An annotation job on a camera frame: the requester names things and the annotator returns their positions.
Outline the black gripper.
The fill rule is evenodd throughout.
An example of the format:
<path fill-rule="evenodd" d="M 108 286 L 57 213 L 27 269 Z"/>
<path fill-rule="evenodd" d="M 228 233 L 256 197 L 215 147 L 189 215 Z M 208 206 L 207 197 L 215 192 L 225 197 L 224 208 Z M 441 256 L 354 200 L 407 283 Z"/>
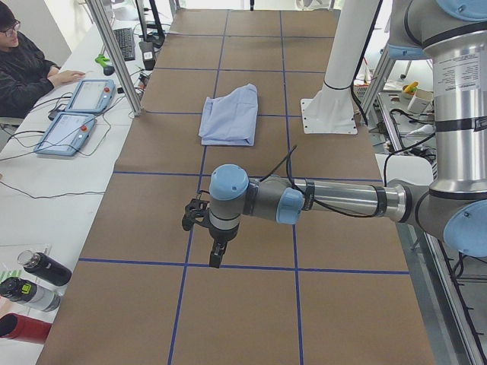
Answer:
<path fill-rule="evenodd" d="M 210 236 L 214 240 L 208 265 L 212 268 L 220 268 L 224 256 L 224 246 L 226 246 L 229 241 L 232 241 L 236 237 L 239 230 L 239 225 L 227 230 L 211 225 L 208 230 Z"/>

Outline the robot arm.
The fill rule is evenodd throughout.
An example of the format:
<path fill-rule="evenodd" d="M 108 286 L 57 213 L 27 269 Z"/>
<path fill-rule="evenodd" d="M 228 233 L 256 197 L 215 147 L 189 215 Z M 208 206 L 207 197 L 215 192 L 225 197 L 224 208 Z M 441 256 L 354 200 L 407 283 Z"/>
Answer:
<path fill-rule="evenodd" d="M 486 3 L 396 1 L 391 46 L 418 46 L 433 62 L 437 176 L 361 186 L 271 176 L 226 164 L 212 174 L 205 222 L 217 268 L 244 215 L 294 224 L 302 211 L 388 217 L 420 227 L 473 257 L 486 254 Z"/>

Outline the person's hand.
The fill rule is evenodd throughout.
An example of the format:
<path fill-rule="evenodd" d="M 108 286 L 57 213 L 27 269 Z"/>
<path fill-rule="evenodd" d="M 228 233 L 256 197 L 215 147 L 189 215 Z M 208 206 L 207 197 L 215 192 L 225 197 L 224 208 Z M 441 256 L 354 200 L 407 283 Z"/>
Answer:
<path fill-rule="evenodd" d="M 50 75 L 47 79 L 51 82 L 51 84 L 55 87 L 58 87 L 62 84 L 68 84 L 75 81 L 79 81 L 85 76 L 85 73 L 82 71 L 62 71 L 58 72 L 54 75 Z"/>

